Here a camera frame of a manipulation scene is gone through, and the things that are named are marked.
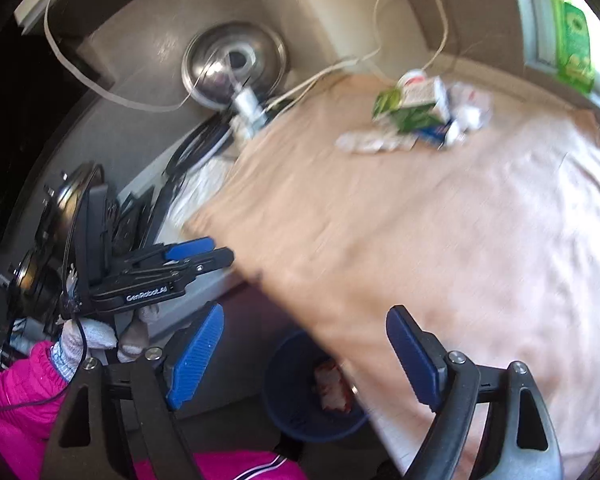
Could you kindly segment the white gloved left hand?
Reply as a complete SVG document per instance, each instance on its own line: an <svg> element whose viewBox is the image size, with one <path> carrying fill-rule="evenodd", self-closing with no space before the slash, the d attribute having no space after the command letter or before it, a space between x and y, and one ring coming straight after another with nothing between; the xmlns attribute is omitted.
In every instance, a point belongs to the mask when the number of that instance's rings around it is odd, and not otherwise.
<svg viewBox="0 0 600 480"><path fill-rule="evenodd" d="M148 325L156 322L159 314L160 308L156 304L136 310L121 339L106 323L90 318L67 321L59 340L50 350L50 362L59 375L70 382L84 360L84 349L116 350L121 363L135 361L149 347Z"/></svg>

